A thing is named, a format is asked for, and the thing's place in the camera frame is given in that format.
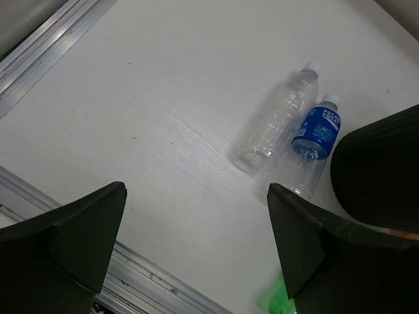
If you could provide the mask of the green plastic bottle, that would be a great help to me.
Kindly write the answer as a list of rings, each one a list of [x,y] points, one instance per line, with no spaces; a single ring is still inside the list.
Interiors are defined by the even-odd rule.
[[[297,313],[294,300],[289,299],[287,295],[285,281],[281,273],[261,291],[256,304],[259,313]]]

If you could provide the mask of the black ribbed plastic bin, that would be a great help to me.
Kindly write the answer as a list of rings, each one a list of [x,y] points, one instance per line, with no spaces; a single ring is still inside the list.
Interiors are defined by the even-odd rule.
[[[418,106],[345,135],[332,155],[331,183],[356,220],[418,233]]]

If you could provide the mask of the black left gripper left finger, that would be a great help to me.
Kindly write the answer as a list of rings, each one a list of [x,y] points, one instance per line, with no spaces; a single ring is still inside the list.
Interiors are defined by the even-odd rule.
[[[126,204],[113,182],[1,229],[2,313],[89,313],[101,292]]]

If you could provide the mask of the clear plastic bottle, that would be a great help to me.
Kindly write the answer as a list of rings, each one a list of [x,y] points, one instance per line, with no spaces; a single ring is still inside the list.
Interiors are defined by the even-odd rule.
[[[280,143],[318,97],[320,73],[320,64],[309,61],[271,91],[239,135],[233,159],[239,169],[257,173],[276,167]]]

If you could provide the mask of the blue label plastic bottle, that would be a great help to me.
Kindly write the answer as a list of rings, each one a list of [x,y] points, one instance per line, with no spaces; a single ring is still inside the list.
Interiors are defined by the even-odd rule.
[[[262,179],[261,190],[278,183],[310,200],[341,126],[340,98],[325,94],[302,118],[291,123],[277,146],[278,163]]]

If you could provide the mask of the aluminium table frame rail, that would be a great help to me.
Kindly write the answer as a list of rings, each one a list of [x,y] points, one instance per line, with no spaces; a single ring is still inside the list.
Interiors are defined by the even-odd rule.
[[[1,61],[4,117],[115,1],[65,1]]]

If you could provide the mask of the aluminium front frame rail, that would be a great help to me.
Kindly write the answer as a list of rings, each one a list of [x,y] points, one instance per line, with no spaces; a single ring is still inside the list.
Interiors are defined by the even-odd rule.
[[[1,168],[1,213],[21,222],[60,204]],[[115,243],[96,301],[114,313],[227,313],[227,309],[146,258]]]

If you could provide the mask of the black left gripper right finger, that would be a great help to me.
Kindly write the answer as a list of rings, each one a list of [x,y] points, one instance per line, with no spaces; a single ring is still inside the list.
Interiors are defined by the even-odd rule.
[[[418,242],[353,222],[271,184],[268,210],[298,313],[417,313]]]

